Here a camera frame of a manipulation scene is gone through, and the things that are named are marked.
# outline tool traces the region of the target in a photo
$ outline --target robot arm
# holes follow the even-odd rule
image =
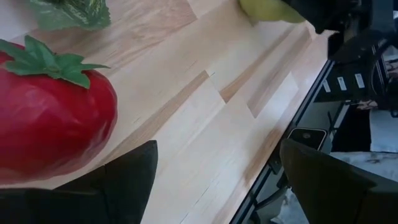
[[[328,40],[328,58],[343,75],[350,67],[360,67],[367,78],[366,98],[384,109],[398,110],[398,80],[385,80],[381,92],[374,91],[374,68],[390,46],[398,48],[394,21],[395,0],[283,0],[311,23],[316,33],[336,31]]]

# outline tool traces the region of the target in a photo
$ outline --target black metal frame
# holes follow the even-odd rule
[[[283,0],[309,21],[318,34],[334,30],[329,40],[332,60],[362,60],[367,50],[383,39],[395,38],[392,12],[396,0]]]
[[[293,117],[292,121],[288,125],[287,129],[285,130],[284,134],[282,135],[278,145],[275,147],[273,153],[271,154],[267,164],[263,167],[260,174],[258,175],[256,181],[254,182],[253,186],[249,190],[248,194],[244,198],[242,204],[238,208],[237,212],[235,213],[234,217],[230,221],[232,224],[243,223],[245,220],[248,220],[255,209],[255,205],[258,203],[257,197],[263,188],[264,184],[266,183],[268,177],[273,174],[278,174],[282,168],[282,164],[279,157],[279,149],[280,144],[283,139],[286,139],[291,130],[297,127],[298,123],[303,117],[304,112],[307,110],[308,106],[314,103],[316,96],[318,95],[320,89],[322,88],[322,83],[331,72],[333,68],[334,62],[328,60],[326,61],[325,65],[323,66],[319,76],[315,80],[314,84],[312,85],[310,91],[308,92],[307,96],[304,98],[301,106],[297,110],[295,116]]]

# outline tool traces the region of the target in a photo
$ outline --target light wood surface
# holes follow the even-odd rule
[[[1,187],[52,189],[156,139],[142,223],[228,223],[326,61],[325,35],[252,25],[235,0],[108,1],[113,24],[96,32],[38,30],[24,2],[0,0],[0,38],[110,66],[119,119],[86,167]]]

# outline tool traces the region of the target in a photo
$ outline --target toy vegetable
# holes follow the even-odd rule
[[[111,23],[105,0],[29,0],[29,3],[41,29],[96,30]]]
[[[75,54],[32,37],[0,40],[0,184],[47,179],[86,165],[117,119],[116,93]]]

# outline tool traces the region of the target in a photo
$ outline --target white surface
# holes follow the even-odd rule
[[[332,152],[331,155],[358,168],[398,182],[398,154],[383,152]]]
[[[398,118],[391,117],[389,111],[370,112],[371,151],[398,152]]]

